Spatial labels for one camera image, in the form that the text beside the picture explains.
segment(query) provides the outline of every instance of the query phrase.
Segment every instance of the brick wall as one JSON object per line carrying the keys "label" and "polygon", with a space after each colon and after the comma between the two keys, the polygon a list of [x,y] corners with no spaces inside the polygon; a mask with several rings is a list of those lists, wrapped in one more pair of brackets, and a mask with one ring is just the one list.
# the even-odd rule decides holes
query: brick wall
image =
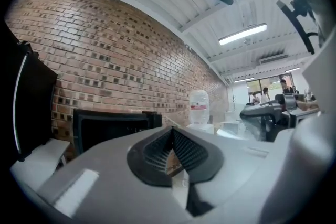
{"label": "brick wall", "polygon": [[188,124],[188,94],[206,90],[214,121],[227,90],[167,28],[119,0],[16,0],[6,22],[58,73],[52,131],[72,142],[74,108],[158,111],[164,125]]}

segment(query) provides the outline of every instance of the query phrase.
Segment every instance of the ceiling light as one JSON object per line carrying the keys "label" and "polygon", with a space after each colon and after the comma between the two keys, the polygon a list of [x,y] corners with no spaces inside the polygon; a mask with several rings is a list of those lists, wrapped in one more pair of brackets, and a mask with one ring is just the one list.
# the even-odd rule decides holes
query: ceiling light
{"label": "ceiling light", "polygon": [[300,68],[301,68],[301,67],[297,67],[297,68],[289,69],[289,70],[285,71],[285,73],[289,73],[289,72],[298,70],[298,69],[300,69]]}
{"label": "ceiling light", "polygon": [[236,83],[236,82],[241,82],[241,81],[252,80],[252,79],[254,79],[254,78],[249,78],[249,79],[241,79],[241,80],[235,80],[235,81],[234,81],[234,83]]}
{"label": "ceiling light", "polygon": [[243,38],[243,37],[247,37],[262,31],[265,31],[267,29],[267,24],[263,23],[261,25],[255,25],[255,26],[251,26],[249,28],[246,28],[242,31],[239,31],[235,34],[229,35],[227,37],[223,37],[219,40],[219,44],[221,45],[225,45],[229,42],[235,41],[237,39]]}

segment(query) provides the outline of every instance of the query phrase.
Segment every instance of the water bottle label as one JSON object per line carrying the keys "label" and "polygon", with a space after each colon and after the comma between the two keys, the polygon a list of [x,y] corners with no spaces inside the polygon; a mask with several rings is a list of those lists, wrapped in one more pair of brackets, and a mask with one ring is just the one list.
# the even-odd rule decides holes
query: water bottle label
{"label": "water bottle label", "polygon": [[191,102],[191,110],[206,110],[206,102]]}

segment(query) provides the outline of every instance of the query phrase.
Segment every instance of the white table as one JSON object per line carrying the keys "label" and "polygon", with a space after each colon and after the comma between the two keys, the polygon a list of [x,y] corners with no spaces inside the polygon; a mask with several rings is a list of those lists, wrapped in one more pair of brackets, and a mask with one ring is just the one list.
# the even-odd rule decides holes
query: white table
{"label": "white table", "polygon": [[52,176],[60,161],[66,165],[64,152],[69,145],[68,141],[50,139],[34,149],[24,162],[13,164],[10,171],[16,179],[37,191]]}

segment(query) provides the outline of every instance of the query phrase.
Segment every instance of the ceiling air conditioner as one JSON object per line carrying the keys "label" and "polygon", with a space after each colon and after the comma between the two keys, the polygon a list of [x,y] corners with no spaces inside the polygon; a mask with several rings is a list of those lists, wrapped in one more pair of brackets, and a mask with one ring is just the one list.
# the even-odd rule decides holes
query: ceiling air conditioner
{"label": "ceiling air conditioner", "polygon": [[270,62],[274,62],[274,61],[278,61],[278,60],[286,59],[286,58],[288,58],[288,54],[278,54],[278,55],[274,55],[271,57],[259,59],[259,64],[264,65],[266,63],[270,63]]}

